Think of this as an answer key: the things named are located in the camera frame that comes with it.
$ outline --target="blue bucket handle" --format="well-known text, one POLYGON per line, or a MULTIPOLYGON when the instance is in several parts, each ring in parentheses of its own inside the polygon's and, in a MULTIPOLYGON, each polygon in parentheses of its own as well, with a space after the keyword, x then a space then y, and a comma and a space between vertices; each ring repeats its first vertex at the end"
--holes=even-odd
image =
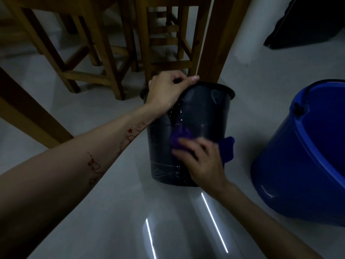
POLYGON ((315 86, 317 85, 320 85, 320 84, 323 84, 323 83, 326 83, 326 82, 343 82, 345 83, 345 80, 342 80, 342 79, 325 79, 325 80, 321 80, 321 81, 317 81, 317 82, 314 82, 312 83, 311 85, 309 85, 305 90, 304 92, 302 93, 302 96, 301 96, 301 101, 300 103, 298 102, 295 102, 294 103, 294 114, 297 116, 297 117, 300 117, 302 115, 304 115, 306 112, 307 112, 307 107, 306 107, 306 104, 307 104, 307 95, 308 95, 308 92, 314 88, 315 86))

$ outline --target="hand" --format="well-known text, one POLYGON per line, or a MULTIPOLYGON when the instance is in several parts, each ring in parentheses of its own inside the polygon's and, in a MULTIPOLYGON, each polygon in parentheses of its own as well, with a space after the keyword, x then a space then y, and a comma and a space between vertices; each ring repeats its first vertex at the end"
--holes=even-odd
POLYGON ((187 77, 183 72, 177 70, 161 72, 149 81, 146 104, 151 105, 158 111, 158 116, 161 116, 173 107, 185 89, 198 80, 197 75, 187 77), (182 82, 174 83, 174 80, 178 78, 181 78, 182 82))
POLYGON ((218 198, 231 184, 224 173, 218 144, 199 137, 195 140, 179 138, 178 142, 195 153, 173 149, 172 154, 188 168, 194 182, 213 198, 218 198))

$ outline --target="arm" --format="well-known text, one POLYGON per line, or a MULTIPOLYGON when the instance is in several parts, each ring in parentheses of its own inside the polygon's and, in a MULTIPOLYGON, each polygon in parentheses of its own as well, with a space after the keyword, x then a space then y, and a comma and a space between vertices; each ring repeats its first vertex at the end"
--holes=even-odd
POLYGON ((47 150, 0 176, 0 258, 26 258, 102 178, 146 126, 198 80, 162 72, 147 102, 107 124, 47 150), (182 78, 179 84, 173 80, 182 78))
POLYGON ((179 143, 194 151, 198 160, 186 151, 172 153, 184 162, 192 179, 242 224, 268 259, 322 258, 227 180, 216 143, 204 138, 179 143))

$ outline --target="black bucket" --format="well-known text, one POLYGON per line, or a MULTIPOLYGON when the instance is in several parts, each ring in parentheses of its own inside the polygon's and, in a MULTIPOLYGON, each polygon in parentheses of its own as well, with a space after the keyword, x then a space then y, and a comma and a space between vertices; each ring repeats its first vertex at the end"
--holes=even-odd
MULTIPOLYGON (((148 88, 140 97, 146 102, 148 88)), ((235 93, 229 87, 210 82, 197 82, 179 97, 174 106, 147 127, 151 175, 158 182, 196 187, 187 168, 171 154, 170 134, 182 125, 194 137, 202 136, 218 142, 224 139, 230 100, 235 93)))

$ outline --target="purple cloth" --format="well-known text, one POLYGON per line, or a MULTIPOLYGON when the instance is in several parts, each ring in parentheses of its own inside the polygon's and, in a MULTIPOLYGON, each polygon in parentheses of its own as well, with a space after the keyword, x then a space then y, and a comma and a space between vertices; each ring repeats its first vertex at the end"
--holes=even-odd
MULTIPOLYGON (((194 136, 190 130, 181 125, 177 125, 170 135, 170 145, 172 148, 190 151, 186 147, 179 144, 178 138, 187 138, 190 140, 194 139, 194 136)), ((235 139, 233 137, 227 137, 218 142, 219 153, 223 166, 225 163, 234 158, 234 143, 235 139)))

